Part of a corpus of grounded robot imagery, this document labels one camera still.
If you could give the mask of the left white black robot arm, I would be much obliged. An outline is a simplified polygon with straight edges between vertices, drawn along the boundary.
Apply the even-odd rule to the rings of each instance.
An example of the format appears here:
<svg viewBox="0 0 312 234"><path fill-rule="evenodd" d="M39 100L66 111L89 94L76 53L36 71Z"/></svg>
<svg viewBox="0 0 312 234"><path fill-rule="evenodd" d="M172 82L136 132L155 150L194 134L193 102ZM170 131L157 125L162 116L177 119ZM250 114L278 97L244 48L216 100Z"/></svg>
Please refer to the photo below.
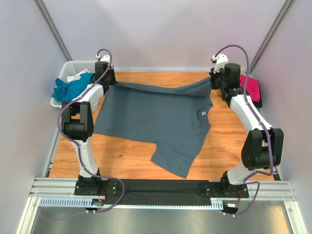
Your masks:
<svg viewBox="0 0 312 234"><path fill-rule="evenodd" d="M91 75L86 88L78 97L62 104L57 120L58 130L71 141L76 151L79 163L76 189L81 193L98 195L104 187L91 144L94 132L92 107L116 83L112 61L99 60L95 63L95 73Z"/></svg>

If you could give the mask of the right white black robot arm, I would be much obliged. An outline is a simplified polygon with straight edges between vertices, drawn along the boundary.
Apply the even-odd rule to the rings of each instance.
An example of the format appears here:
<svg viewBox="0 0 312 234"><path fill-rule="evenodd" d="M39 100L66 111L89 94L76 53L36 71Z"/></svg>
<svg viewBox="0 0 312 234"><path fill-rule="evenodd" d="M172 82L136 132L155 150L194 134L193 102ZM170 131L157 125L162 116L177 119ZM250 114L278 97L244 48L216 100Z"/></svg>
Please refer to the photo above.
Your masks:
<svg viewBox="0 0 312 234"><path fill-rule="evenodd" d="M225 62L210 71L211 88L221 91L222 99L243 123L247 138L241 150L241 161L227 171L220 183L220 192L227 197L256 174L270 176L281 162L284 133L273 128L254 106L247 90L240 86L240 65Z"/></svg>

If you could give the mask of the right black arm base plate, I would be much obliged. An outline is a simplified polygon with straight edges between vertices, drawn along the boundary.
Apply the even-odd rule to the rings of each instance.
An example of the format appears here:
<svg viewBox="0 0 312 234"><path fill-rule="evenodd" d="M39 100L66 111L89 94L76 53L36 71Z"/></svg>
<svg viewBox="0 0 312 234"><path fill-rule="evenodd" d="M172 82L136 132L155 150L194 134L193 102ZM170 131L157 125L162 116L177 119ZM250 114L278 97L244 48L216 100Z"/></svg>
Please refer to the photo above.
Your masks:
<svg viewBox="0 0 312 234"><path fill-rule="evenodd" d="M199 184L199 191L209 198L248 198L249 192L246 184L231 185L222 182L204 181Z"/></svg>

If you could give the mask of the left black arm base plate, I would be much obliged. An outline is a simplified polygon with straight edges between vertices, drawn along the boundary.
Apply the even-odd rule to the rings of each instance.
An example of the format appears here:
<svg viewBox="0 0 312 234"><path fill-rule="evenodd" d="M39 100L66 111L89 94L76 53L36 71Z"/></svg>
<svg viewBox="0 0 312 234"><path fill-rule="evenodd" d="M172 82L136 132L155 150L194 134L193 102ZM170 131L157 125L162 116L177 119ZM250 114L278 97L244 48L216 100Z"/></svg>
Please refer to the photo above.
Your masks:
<svg viewBox="0 0 312 234"><path fill-rule="evenodd" d="M116 196L120 183L115 180L102 180L96 183L82 183L77 181L75 185L74 195L82 196Z"/></svg>

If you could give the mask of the grey-blue t-shirt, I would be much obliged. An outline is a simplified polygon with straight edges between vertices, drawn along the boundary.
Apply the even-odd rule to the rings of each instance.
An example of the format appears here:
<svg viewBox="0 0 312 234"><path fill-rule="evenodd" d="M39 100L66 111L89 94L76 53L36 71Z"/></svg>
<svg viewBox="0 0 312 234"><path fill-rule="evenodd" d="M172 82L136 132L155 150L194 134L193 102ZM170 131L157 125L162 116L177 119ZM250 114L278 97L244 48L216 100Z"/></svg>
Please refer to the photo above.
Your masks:
<svg viewBox="0 0 312 234"><path fill-rule="evenodd" d="M210 94L209 78L177 88L119 82L108 90L94 132L154 143L152 162L186 178L210 129Z"/></svg>

